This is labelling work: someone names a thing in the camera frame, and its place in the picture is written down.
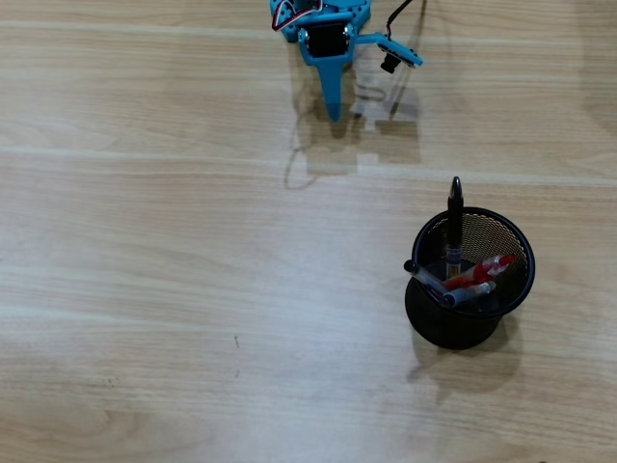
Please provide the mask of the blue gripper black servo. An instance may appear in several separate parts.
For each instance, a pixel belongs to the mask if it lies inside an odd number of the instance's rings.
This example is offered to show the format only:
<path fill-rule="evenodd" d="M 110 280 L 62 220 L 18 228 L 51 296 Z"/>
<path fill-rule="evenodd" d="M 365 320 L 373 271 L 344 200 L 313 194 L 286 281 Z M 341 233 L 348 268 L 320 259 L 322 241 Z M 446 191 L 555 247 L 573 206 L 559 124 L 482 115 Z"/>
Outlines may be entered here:
<path fill-rule="evenodd" d="M 307 16 L 298 21 L 300 53 L 317 67 L 330 120 L 341 117 L 342 66 L 353 61 L 356 26 L 353 16 Z"/>

